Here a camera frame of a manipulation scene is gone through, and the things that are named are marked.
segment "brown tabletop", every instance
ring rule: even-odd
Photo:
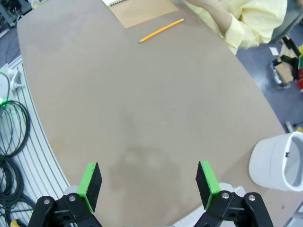
[[[30,91],[58,162],[79,184],[88,162],[98,161],[95,215],[104,226],[178,221],[201,205],[201,159],[220,182],[259,192],[282,226],[302,193],[261,188],[248,174],[254,145],[282,127],[224,42],[177,6],[129,29],[101,0],[51,0],[20,20]]]

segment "screw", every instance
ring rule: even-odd
[[[76,197],[74,197],[73,195],[69,198],[71,202],[76,200]]]
[[[223,197],[224,199],[228,199],[228,198],[229,198],[229,194],[226,193],[226,192],[224,192],[224,193],[222,194],[222,197]]]
[[[250,196],[248,197],[248,199],[249,199],[250,201],[254,201],[254,200],[256,199],[256,197],[253,196],[253,195],[250,195]]]
[[[49,204],[50,202],[51,202],[51,201],[50,201],[49,199],[45,199],[45,200],[44,200],[44,204],[45,204],[45,205]]]

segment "spiral notebook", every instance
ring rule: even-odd
[[[170,0],[103,0],[125,28],[178,11]]]

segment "yellow shirt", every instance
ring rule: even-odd
[[[232,24],[223,36],[210,14],[185,3],[229,46],[235,54],[238,48],[248,49],[269,43],[274,29],[286,14],[287,0],[219,0],[232,16]]]

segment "yellow pencil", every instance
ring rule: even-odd
[[[139,43],[144,42],[145,40],[147,40],[147,39],[153,37],[154,35],[156,35],[156,34],[158,34],[158,33],[160,33],[160,32],[163,32],[164,30],[166,30],[166,29],[168,29],[168,28],[170,28],[170,27],[172,27],[172,26],[174,26],[174,25],[176,25],[176,24],[178,24],[178,23],[181,23],[182,21],[184,21],[184,19],[177,20],[176,22],[171,23],[170,25],[167,25],[167,26],[165,26],[165,27],[159,29],[158,31],[155,31],[154,33],[151,33],[150,35],[148,35],[148,36],[146,36],[145,38],[143,38],[142,40],[140,40]]]

